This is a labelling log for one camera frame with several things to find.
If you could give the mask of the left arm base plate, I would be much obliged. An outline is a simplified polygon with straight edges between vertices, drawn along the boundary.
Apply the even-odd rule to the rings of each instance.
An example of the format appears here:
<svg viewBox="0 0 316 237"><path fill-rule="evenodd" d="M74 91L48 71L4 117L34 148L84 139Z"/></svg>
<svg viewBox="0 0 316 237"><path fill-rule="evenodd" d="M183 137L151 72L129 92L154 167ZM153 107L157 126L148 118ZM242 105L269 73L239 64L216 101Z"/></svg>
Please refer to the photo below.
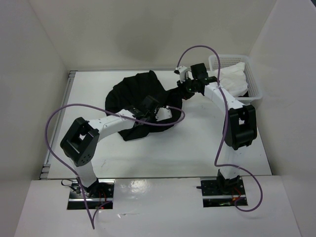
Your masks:
<svg viewBox="0 0 316 237"><path fill-rule="evenodd" d="M71 184L65 184L70 188L67 209L68 210L84 210L85 204L80 186L77 181ZM89 210L112 209L114 197L115 181L114 179L99 179L99 186L85 192L86 202Z"/></svg>

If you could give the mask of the black skirt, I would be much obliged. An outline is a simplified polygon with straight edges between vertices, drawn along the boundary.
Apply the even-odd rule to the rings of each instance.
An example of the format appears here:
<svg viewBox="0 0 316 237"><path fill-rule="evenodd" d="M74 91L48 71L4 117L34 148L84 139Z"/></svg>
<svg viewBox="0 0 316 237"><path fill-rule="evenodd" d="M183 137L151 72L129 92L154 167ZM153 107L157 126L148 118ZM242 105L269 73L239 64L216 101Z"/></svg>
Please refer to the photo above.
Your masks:
<svg viewBox="0 0 316 237"><path fill-rule="evenodd" d="M122 109L134 106L141 108L147 96L151 96L159 102L159 106L172 106L182 109L182 98L178 92L178 88L165 90L158 80L154 71L149 70L146 73L138 73L131 77L124 78L120 83L116 84L108 93L105 100L105 110L112 113L118 113ZM157 121L155 118L148 122L167 124L176 122L181 117L181 112L171 109L171 118ZM118 132L124 141L132 141L141 139L150 133L163 132L172 126L151 126L146 124L138 125L131 129Z"/></svg>

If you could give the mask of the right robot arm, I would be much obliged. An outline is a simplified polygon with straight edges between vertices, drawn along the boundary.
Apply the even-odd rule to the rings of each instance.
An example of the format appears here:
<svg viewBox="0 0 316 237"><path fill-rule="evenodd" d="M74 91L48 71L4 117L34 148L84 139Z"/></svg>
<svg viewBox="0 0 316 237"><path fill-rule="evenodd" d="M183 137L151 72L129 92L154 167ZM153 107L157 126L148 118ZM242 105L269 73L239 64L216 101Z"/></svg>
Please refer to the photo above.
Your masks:
<svg viewBox="0 0 316 237"><path fill-rule="evenodd" d="M224 151L223 164L219 168L216 188L222 194L229 194L238 187L240 166L244 162L247 148L257 138L256 112L253 106L245 105L218 84L216 77L208 75L203 63L190 68L178 66L175 74L179 76L177 85L184 99L201 93L210 99L224 113L223 137L220 151Z"/></svg>

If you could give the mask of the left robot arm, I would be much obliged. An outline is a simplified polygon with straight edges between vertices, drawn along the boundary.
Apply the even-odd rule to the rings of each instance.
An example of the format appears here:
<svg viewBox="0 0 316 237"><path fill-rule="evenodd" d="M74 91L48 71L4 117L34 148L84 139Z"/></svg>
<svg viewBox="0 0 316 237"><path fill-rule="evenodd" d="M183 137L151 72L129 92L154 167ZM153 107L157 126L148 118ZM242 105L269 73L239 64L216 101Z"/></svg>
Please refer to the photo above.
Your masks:
<svg viewBox="0 0 316 237"><path fill-rule="evenodd" d="M146 133L146 125L160 127L164 120L171 118L170 110L159 105L151 96L147 96L138 106L127 105L117 112L107 111L106 114L98 119L75 119L60 143L73 164L76 176L81 180L80 191L89 198L95 196L100 188L91 160L102 139L136 128Z"/></svg>

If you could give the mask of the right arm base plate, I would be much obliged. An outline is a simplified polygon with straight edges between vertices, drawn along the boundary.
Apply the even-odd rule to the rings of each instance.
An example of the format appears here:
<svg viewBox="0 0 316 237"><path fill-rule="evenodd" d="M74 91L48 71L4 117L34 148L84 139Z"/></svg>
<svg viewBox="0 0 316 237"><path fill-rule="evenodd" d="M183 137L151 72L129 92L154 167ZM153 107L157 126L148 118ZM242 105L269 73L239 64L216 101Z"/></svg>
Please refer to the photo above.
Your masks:
<svg viewBox="0 0 316 237"><path fill-rule="evenodd" d="M222 191L216 178L204 178L200 180L197 189L201 191L203 207L229 207L248 206L243 180L240 179L236 186Z"/></svg>

